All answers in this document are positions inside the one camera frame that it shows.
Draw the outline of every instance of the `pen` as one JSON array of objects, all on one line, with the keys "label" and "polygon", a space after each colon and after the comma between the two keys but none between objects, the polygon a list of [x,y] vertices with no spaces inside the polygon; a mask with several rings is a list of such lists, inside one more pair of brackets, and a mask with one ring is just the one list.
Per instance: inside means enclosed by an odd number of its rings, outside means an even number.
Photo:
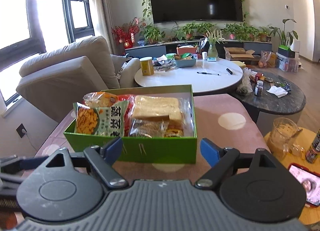
[{"label": "pen", "polygon": [[227,71],[228,71],[228,73],[229,73],[230,75],[233,74],[232,71],[231,71],[230,69],[228,69],[228,68],[227,68]]},{"label": "pen", "polygon": [[202,75],[215,75],[215,76],[220,76],[220,74],[214,74],[214,73],[206,73],[206,72],[197,72],[198,74]]}]

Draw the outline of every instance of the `white polka dot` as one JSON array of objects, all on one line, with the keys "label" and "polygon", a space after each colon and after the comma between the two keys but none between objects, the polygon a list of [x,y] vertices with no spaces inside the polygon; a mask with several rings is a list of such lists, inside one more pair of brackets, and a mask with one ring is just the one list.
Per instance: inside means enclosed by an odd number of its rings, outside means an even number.
[{"label": "white polka dot", "polygon": [[227,130],[238,130],[244,127],[246,120],[242,114],[225,113],[219,117],[218,123]]},{"label": "white polka dot", "polygon": [[176,172],[184,167],[184,164],[161,164],[153,163],[153,167],[163,172]]},{"label": "white polka dot", "polygon": [[59,149],[59,146],[57,144],[51,144],[50,146],[46,147],[43,152],[42,155],[51,155],[53,154],[57,149]]}]

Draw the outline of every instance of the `yellow can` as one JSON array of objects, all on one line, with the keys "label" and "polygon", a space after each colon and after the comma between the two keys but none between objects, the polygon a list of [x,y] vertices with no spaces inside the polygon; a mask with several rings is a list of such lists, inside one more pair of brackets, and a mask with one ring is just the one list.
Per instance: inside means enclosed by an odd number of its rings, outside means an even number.
[{"label": "yellow can", "polygon": [[152,57],[145,57],[140,59],[142,76],[151,76],[155,73],[152,65]]}]

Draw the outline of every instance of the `window sill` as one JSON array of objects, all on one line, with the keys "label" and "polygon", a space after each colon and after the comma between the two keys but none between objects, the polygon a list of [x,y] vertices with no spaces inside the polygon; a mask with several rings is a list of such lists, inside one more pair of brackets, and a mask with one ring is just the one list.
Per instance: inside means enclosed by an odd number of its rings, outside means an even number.
[{"label": "window sill", "polygon": [[15,107],[17,107],[17,105],[18,105],[19,103],[21,103],[23,100],[24,100],[24,98],[23,98],[22,96],[19,96],[19,97],[18,97],[18,100],[17,100],[16,102],[10,103],[10,104],[7,106],[7,110],[5,110],[5,111],[1,114],[1,116],[2,116],[3,118],[5,118],[5,117],[6,117]]}]

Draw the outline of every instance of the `metal screw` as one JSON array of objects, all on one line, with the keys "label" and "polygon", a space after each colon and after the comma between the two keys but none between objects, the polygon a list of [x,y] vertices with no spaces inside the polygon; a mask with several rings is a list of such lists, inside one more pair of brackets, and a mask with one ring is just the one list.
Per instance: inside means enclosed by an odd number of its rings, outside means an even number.
[{"label": "metal screw", "polygon": [[213,184],[212,181],[209,179],[201,179],[197,182],[197,185],[199,187],[210,187],[212,186],[212,184]]},{"label": "metal screw", "polygon": [[114,187],[121,187],[126,184],[126,180],[123,178],[114,178],[110,181],[110,185]]}]

